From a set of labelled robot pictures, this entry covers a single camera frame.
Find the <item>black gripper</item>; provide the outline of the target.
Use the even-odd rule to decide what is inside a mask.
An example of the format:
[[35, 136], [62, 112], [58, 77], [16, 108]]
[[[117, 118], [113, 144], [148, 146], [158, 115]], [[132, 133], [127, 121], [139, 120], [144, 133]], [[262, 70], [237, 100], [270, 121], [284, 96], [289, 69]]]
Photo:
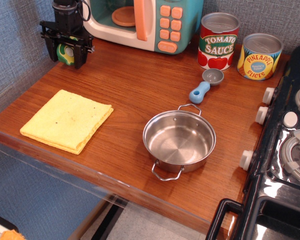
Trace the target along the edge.
[[90, 20], [91, 10], [84, 16], [82, 6], [53, 6], [54, 21], [40, 21], [41, 37], [45, 40], [50, 59], [58, 61], [57, 47], [63, 42], [73, 46], [74, 67], [80, 69], [87, 61], [88, 53], [93, 53], [93, 37], [84, 28]]

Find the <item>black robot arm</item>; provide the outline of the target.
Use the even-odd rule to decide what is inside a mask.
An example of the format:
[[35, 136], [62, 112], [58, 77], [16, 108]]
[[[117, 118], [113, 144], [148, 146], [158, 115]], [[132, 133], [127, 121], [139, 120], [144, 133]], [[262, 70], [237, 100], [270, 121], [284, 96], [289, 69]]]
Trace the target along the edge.
[[93, 53], [94, 37], [84, 28], [84, 22], [90, 20], [91, 9], [84, 16], [85, 0], [54, 0], [54, 21], [40, 22], [41, 37], [45, 40], [50, 59], [80, 69]]

